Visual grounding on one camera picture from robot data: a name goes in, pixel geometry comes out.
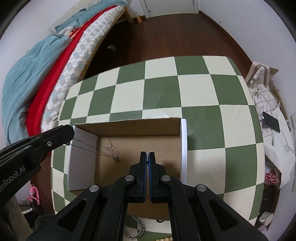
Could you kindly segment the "pink slipper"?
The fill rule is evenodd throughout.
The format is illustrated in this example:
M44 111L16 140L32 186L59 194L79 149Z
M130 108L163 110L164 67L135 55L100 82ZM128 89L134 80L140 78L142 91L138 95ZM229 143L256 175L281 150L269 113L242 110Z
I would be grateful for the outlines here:
M27 200L30 203L33 203L34 201L36 201L36 203L38 205L40 205L39 191L38 191L37 187L34 186L33 184L31 184L31 186L30 186L30 195L27 197Z

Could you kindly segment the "red bed sheet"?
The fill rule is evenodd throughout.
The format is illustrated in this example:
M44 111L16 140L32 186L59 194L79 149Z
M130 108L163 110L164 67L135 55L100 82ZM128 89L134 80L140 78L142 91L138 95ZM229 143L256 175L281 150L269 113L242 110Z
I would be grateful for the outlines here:
M66 47L62 52L58 60L53 65L52 69L47 74L46 78L42 81L39 89L37 90L36 95L34 96L33 101L30 103L26 119L26 129L30 137L38 135L41 133L41 120L44 113L45 106L49 100L49 97L64 69L66 66L72 52L77 46L79 40L81 39L84 31L103 13L106 11L115 8L115 5L109 6L108 8L103 9L88 20L82 27L75 30L72 37L71 43Z

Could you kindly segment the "white cardboard box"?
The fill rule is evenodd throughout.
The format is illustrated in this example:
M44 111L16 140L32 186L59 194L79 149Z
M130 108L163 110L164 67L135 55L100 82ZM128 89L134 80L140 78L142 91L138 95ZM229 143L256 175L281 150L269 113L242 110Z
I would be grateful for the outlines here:
M184 118L121 120L73 126L67 188L77 194L92 184L110 185L128 174L140 153L153 152L166 173L187 179L187 121Z

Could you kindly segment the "white mug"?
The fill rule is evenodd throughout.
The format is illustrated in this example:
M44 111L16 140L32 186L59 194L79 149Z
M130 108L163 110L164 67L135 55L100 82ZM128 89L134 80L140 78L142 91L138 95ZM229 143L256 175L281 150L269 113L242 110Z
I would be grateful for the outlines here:
M273 220L274 214L270 213L268 211L265 211L264 213L262 213L262 215L259 217L259 222L263 225L263 226L268 226L272 220Z

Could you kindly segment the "green white checkered tablecloth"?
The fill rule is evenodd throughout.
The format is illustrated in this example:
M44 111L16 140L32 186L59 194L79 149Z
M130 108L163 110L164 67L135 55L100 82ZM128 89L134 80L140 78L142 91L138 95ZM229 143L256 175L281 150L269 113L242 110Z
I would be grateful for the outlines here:
M181 182L204 184L254 226L264 186L264 147L255 136L254 107L231 59L179 56L121 66L74 84L58 123L184 118L187 179ZM52 152L55 212L84 191L75 194L67 188L69 150L70 145L63 145ZM150 201L148 164L146 171L146 200L128 204L125 224L136 233L139 217L146 227L141 240L173 240L168 205Z

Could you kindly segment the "teal blue blanket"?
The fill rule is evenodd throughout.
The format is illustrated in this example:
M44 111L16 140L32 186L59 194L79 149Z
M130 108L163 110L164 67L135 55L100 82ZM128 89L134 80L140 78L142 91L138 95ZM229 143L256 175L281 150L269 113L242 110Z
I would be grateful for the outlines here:
M42 81L71 43L70 35L98 12L117 4L126 7L129 1L100 1L88 10L79 11L55 27L57 34L52 33L35 44L8 71L1 93L1 114L7 145L30 137L26 129L29 105Z

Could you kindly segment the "white plastic shopping bag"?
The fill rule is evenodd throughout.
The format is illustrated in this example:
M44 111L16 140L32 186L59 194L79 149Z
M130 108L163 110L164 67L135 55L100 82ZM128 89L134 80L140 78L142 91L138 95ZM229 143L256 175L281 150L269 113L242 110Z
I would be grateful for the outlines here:
M281 172L278 168L265 168L264 183L269 186L275 186L280 189L281 184Z

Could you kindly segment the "checkered grey white quilt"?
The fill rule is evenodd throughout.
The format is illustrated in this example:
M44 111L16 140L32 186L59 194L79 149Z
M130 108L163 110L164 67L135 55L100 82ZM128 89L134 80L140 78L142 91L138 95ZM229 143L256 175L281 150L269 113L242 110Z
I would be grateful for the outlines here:
M84 31L45 106L41 120L41 132L57 125L62 102L70 87L84 78L92 58L107 33L116 21L126 13L126 7L117 4L115 8L103 13Z

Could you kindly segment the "black smartphone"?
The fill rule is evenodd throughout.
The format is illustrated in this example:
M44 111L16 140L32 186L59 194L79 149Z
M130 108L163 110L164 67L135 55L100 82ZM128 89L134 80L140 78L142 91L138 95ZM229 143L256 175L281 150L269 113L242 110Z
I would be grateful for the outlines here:
M265 127L280 133L279 121L265 111L262 113L262 122Z

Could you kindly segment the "white patterned tote bag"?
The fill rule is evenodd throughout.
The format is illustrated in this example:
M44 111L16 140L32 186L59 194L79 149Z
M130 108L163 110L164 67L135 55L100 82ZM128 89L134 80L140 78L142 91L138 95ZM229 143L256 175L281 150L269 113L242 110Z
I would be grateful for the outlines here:
M253 62L245 78L255 107L251 110L255 118L255 136L266 144L283 144L285 151L290 151L290 128L281 110L280 98L273 93L271 77L278 72L259 62ZM280 124L280 133L263 125L262 113L266 112L276 118Z

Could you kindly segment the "small orange bottle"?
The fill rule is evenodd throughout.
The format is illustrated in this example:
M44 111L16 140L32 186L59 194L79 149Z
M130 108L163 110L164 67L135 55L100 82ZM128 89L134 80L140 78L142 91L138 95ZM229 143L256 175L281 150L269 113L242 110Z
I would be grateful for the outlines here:
M141 18L139 13L137 13L137 21L138 21L139 24L142 23L142 18Z

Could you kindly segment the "white door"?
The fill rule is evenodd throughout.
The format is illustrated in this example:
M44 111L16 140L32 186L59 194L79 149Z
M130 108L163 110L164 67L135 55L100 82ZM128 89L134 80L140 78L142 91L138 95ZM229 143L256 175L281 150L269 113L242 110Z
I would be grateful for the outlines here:
M194 0L147 0L144 4L150 17L199 13L198 1Z

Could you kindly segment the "white wall socket row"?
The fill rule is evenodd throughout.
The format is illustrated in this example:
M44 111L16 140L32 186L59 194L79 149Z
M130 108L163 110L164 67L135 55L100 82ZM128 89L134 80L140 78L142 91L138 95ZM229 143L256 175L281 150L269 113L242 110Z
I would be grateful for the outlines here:
M296 129L296 113L291 115L291 123L292 123L292 129L295 131Z

